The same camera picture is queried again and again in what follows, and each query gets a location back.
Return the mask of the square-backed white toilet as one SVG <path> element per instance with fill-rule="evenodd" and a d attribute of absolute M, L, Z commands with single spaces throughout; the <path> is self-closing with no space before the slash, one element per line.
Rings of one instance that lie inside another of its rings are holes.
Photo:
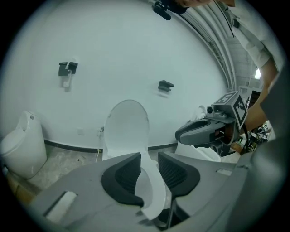
<path fill-rule="evenodd" d="M 189 122 L 202 119 L 206 116 L 206 108 L 200 105 L 193 113 Z M 212 162 L 221 162 L 221 157 L 211 148 L 184 145 L 178 142 L 175 154 Z"/>

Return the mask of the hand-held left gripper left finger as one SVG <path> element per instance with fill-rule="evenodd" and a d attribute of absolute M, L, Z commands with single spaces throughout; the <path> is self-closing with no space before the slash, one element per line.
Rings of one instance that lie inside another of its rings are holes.
<path fill-rule="evenodd" d="M 140 163 L 141 154 L 133 153 L 109 167 L 102 174 L 102 187 L 118 203 L 144 206 L 143 199 L 135 195 L 137 179 L 141 174 Z"/>

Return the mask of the egg-shaped white toilet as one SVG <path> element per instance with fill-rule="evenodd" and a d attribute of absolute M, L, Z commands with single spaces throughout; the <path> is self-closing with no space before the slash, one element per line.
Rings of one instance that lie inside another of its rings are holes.
<path fill-rule="evenodd" d="M 47 161 L 39 118 L 23 111 L 16 128 L 0 142 L 0 156 L 6 168 L 23 179 L 34 177 Z"/>

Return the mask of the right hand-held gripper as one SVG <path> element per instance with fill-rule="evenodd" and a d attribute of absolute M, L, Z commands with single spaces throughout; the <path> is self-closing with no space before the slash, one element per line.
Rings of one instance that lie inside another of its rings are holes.
<path fill-rule="evenodd" d="M 190 121 L 180 127 L 175 138 L 184 145 L 210 144 L 224 157 L 229 155 L 232 143 L 239 138 L 247 114 L 240 93 L 230 92 L 207 107 L 205 119 Z"/>

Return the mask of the black wall fixture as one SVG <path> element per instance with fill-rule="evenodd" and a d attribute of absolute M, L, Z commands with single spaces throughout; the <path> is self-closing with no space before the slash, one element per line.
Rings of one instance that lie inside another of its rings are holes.
<path fill-rule="evenodd" d="M 67 77 L 68 75 L 75 74 L 78 63 L 75 62 L 61 62 L 59 63 L 58 75 Z"/>

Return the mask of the white ceiling pipe run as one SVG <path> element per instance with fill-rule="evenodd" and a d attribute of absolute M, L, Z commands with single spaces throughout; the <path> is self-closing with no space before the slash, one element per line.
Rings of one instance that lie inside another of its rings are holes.
<path fill-rule="evenodd" d="M 190 8 L 180 15 L 210 49 L 226 79 L 229 90 L 237 89 L 237 78 L 228 40 L 233 38 L 231 25 L 217 2 Z"/>

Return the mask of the raised white toilet lid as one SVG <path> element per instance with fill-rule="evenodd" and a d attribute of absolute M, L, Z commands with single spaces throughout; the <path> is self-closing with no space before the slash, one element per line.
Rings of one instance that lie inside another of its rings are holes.
<path fill-rule="evenodd" d="M 104 150 L 134 150 L 148 154 L 150 123 L 135 100 L 124 100 L 111 110 L 104 125 Z"/>

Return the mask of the black wall shelf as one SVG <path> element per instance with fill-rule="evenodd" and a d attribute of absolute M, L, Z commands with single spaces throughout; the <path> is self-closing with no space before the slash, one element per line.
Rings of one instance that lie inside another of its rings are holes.
<path fill-rule="evenodd" d="M 172 91 L 171 87 L 174 87 L 174 84 L 167 82 L 166 80 L 160 81 L 158 85 L 158 89 L 165 92 Z"/>

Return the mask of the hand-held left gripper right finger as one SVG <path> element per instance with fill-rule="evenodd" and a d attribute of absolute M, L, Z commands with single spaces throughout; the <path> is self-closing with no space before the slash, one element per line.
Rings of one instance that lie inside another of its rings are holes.
<path fill-rule="evenodd" d="M 159 172 L 172 193 L 172 197 L 188 195 L 199 183 L 199 171 L 170 155 L 158 153 Z"/>

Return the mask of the person's white shirt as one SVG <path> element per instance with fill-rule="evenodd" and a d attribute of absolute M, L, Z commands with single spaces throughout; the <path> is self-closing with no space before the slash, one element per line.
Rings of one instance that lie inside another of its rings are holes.
<path fill-rule="evenodd" d="M 240 23 L 238 29 L 232 27 L 232 32 L 255 65 L 261 68 L 273 58 L 280 71 L 286 62 L 286 54 L 266 20 L 246 0 L 235 0 L 235 7 L 227 6 L 227 9 L 231 19 Z"/>

